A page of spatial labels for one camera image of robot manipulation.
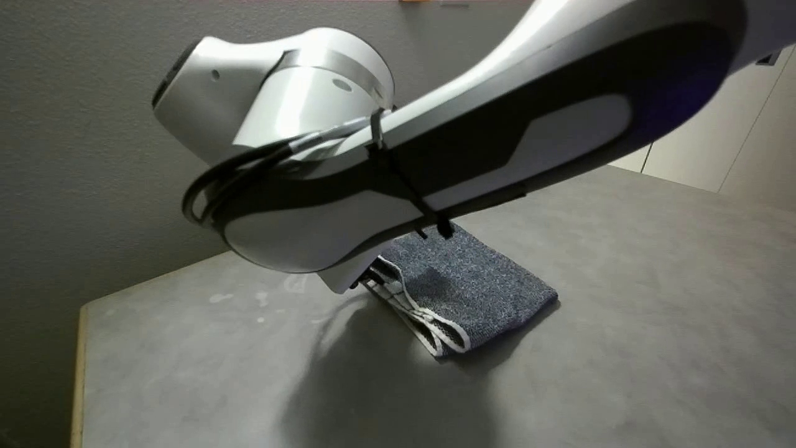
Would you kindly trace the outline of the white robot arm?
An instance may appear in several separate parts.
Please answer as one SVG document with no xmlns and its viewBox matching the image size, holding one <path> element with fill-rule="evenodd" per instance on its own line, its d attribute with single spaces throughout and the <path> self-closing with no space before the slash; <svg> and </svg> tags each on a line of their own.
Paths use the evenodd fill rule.
<svg viewBox="0 0 796 448">
<path fill-rule="evenodd" d="M 313 28 L 191 41 L 153 111 L 206 163 L 186 218 L 252 263 L 346 288 L 385 240 L 609 163 L 793 41 L 796 0 L 533 0 L 411 101 L 369 40 Z"/>
</svg>

